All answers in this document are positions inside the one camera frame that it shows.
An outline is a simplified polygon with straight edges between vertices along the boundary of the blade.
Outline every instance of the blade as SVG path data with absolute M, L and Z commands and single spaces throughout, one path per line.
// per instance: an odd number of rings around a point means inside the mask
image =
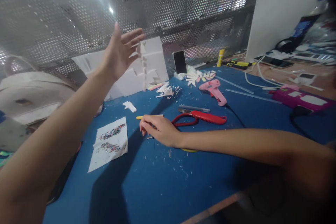
M 181 113 L 190 113 L 192 110 L 184 109 L 184 108 L 178 108 L 178 111 Z

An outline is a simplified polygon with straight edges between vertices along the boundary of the sequin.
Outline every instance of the sequin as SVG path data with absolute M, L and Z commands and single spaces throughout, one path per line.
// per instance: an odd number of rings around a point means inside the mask
M 103 143 L 101 146 L 101 148 L 104 148 L 106 152 L 118 152 L 120 150 L 120 147 L 119 145 L 113 145 L 113 144 L 110 144 L 110 143 Z
M 119 125 L 117 128 L 115 128 L 115 129 L 113 129 L 113 130 L 111 130 L 111 131 L 107 131 L 107 132 L 105 132 L 104 134 L 102 134 L 102 135 L 100 136 L 100 140 L 105 140 L 105 139 L 107 139 L 107 138 L 110 138 L 110 137 L 112 137 L 112 136 L 114 136 L 114 135 L 119 134 L 120 131 L 121 131 L 121 129 L 122 129 L 123 127 L 125 127 L 125 124 L 121 124 L 121 125 Z

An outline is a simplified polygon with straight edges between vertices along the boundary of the perforated metal panel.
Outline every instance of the perforated metal panel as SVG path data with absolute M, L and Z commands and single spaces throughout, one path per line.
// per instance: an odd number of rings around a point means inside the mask
M 118 21 L 124 32 L 142 27 L 148 38 L 160 36 L 172 75 L 174 51 L 184 50 L 187 62 L 196 63 L 216 60 L 221 48 L 227 55 L 240 50 L 254 5 L 255 0 L 0 0 L 0 64 L 20 55 L 69 77 L 79 71 L 71 57 L 104 49 Z M 16 64 L 14 70 L 29 69 Z

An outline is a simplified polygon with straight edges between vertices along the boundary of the bag handle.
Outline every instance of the bag handle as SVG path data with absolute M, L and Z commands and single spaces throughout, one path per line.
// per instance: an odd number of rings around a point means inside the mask
M 38 68 L 32 62 L 30 62 L 28 59 L 26 59 L 24 57 L 21 57 L 21 56 L 11 55 L 11 56 L 8 56 L 6 58 L 5 64 L 4 64 L 5 74 L 6 74 L 7 77 L 15 74 L 15 71 L 12 68 L 13 62 L 15 60 L 23 61 L 28 66 L 30 66 L 34 71 L 38 71 Z

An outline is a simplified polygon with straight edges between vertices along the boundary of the pink glue gun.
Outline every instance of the pink glue gun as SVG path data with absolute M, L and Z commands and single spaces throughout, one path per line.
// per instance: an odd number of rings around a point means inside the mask
M 221 85 L 221 83 L 219 82 L 219 80 L 215 79 L 209 82 L 206 82 L 204 84 L 202 84 L 199 87 L 199 90 L 206 90 L 210 92 L 211 97 L 214 96 L 217 101 L 218 101 L 218 105 L 219 106 L 224 106 L 227 101 L 224 97 L 224 95 L 219 91 L 218 87 Z

